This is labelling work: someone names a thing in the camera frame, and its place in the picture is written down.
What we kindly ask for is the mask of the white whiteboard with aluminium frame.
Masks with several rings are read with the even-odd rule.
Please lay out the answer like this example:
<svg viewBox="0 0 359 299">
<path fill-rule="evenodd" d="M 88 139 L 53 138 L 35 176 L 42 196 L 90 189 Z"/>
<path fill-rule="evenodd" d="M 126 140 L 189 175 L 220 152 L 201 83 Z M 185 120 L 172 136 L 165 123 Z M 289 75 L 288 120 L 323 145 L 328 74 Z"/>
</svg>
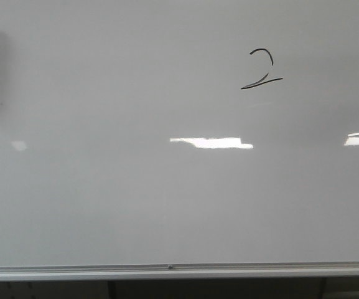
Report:
<svg viewBox="0 0 359 299">
<path fill-rule="evenodd" d="M 0 281 L 359 276 L 359 1 L 0 1 Z"/>
</svg>

